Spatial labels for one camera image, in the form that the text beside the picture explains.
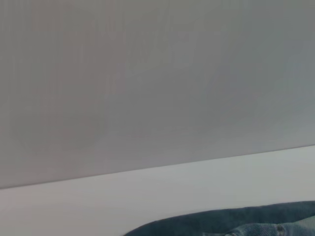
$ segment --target white wall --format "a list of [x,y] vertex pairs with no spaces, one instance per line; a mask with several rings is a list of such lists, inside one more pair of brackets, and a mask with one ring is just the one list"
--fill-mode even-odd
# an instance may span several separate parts
[[315,144],[311,0],[1,0],[0,187]]
[[121,236],[191,212],[315,199],[315,146],[0,190],[5,236]]

